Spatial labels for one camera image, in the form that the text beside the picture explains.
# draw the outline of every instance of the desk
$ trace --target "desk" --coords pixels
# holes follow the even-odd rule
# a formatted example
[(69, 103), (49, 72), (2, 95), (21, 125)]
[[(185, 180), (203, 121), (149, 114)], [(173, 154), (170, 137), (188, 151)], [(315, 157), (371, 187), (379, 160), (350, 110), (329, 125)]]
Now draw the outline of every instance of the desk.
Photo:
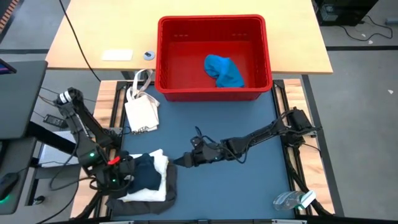
[[(327, 74), (333, 70), (311, 0), (71, 0), (67, 14), (93, 69), (155, 68), (143, 54), (157, 48), (163, 16), (259, 14), (266, 20), (274, 73)], [(102, 61), (105, 50), (132, 49), (130, 61)], [(64, 18), (47, 54), (49, 69), (88, 69)]]
[[(300, 80), (284, 80), (284, 85), (289, 106), (297, 106), (303, 109), (307, 116), (309, 116), (310, 114)], [(120, 124), (121, 110), (114, 111), (113, 114), (114, 105), (118, 105), (119, 109), (123, 107), (123, 91), (119, 94), (119, 101), (115, 101), (116, 88), (120, 87), (117, 81), (101, 82), (94, 117), (103, 127), (119, 126)], [(277, 93), (277, 95), (279, 101), (281, 101), (281, 94)], [(112, 115), (115, 117), (113, 122), (111, 122)], [(316, 139), (306, 136), (305, 140), (307, 144), (317, 147)], [(326, 182), (322, 160), (318, 151), (308, 146), (302, 146), (300, 148), (300, 158), (307, 187), (316, 191), (318, 201), (329, 212), (333, 213), (334, 208), (329, 193), (328, 183)], [(73, 204), (72, 216), (79, 214), (81, 212), (80, 208), (88, 203), (89, 199), (86, 198), (86, 195), (89, 194), (94, 194), (94, 192), (84, 184), (81, 184)], [(104, 211), (104, 207), (101, 208), (102, 215), (104, 215)]]

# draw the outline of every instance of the blue mat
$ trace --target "blue mat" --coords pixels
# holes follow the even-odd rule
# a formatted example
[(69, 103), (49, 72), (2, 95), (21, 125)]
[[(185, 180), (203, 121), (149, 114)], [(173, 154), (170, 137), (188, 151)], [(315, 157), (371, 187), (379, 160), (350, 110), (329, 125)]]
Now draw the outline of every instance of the blue mat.
[[(190, 152), (198, 126), (215, 141), (245, 136), (276, 119), (272, 93), (255, 101), (168, 102), (153, 86), (147, 92), (160, 101), (158, 130), (124, 136), (123, 150), (132, 154), (163, 149), (179, 158)], [(234, 220), (293, 218), (272, 201), (289, 190), (282, 146), (273, 138), (250, 148), (245, 164), (221, 161), (199, 167), (178, 167), (177, 200), (160, 215), (113, 217), (113, 220)]]

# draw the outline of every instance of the red box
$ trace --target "red box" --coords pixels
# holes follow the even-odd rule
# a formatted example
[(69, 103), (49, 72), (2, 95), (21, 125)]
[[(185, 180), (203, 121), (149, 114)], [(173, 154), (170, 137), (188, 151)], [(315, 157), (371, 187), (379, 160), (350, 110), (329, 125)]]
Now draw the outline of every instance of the red box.
[[(217, 88), (207, 55), (230, 58), (244, 88)], [(266, 22), (259, 15), (166, 16), (157, 36), (156, 89), (169, 101), (255, 100), (272, 87)]]

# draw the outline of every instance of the white paper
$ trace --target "white paper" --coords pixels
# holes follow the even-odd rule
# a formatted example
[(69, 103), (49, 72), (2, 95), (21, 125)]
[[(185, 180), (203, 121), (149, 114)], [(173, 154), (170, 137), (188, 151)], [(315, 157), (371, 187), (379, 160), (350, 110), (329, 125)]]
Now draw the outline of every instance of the white paper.
[(102, 60), (106, 61), (130, 61), (131, 59), (132, 50), (130, 49), (105, 50), (102, 54)]

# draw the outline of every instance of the concrete floor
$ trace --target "concrete floor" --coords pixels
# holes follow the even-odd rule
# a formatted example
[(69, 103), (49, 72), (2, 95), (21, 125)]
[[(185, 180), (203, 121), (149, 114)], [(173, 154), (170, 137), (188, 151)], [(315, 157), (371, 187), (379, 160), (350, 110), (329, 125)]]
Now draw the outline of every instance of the concrete floor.
[[(380, 0), (369, 15), (383, 24), (386, 17), (398, 17), (398, 1)], [(25, 0), (0, 49), (47, 49), (62, 19), (58, 1)], [(398, 26), (394, 32), (398, 35)], [(350, 39), (340, 27), (321, 28), (327, 46), (368, 45)], [(351, 35), (361, 38), (374, 32), (389, 35), (387, 30), (367, 23), (349, 27)], [(398, 45), (392, 40), (372, 38), (373, 45)], [(333, 75), (310, 76), (315, 100), (325, 130), (326, 143), (335, 172), (338, 190), (347, 217), (398, 220), (398, 52), (330, 52)], [(43, 60), (45, 55), (0, 55), (8, 62)], [(119, 72), (97, 72), (102, 80), (123, 79)], [(276, 75), (275, 78), (295, 76)], [(74, 86), (85, 98), (95, 100), (99, 83), (90, 72), (54, 71), (46, 74), (43, 87), (61, 92)], [(42, 90), (46, 98), (53, 93)], [(86, 105), (90, 111), (94, 103)], [(41, 115), (59, 112), (38, 100), (35, 111)], [(52, 131), (57, 128), (32, 120)]]

